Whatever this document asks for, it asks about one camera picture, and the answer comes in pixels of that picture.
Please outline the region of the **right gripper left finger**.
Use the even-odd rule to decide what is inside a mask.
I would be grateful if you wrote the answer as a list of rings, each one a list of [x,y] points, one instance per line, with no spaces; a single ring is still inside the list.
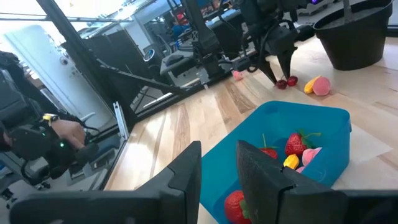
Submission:
[[[193,141],[156,176],[133,191],[32,194],[9,212],[11,223],[196,223],[201,143]]]

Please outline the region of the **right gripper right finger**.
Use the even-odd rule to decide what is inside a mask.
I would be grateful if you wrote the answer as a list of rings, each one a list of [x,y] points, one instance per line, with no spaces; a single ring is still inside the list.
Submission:
[[[396,190],[333,190],[246,141],[236,145],[236,166],[252,223],[397,224]]]

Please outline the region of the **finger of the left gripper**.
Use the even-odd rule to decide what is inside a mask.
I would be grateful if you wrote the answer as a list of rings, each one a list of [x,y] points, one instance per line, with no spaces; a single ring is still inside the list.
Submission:
[[[266,77],[275,85],[277,79],[271,69],[270,63],[266,59],[260,59],[257,63],[258,69],[266,75]]]
[[[282,52],[281,54],[277,55],[277,59],[279,61],[279,65],[282,69],[282,73],[284,74],[284,77],[288,79],[290,77],[290,66],[291,66],[291,60],[293,53],[295,52],[295,49],[288,49],[285,52]]]

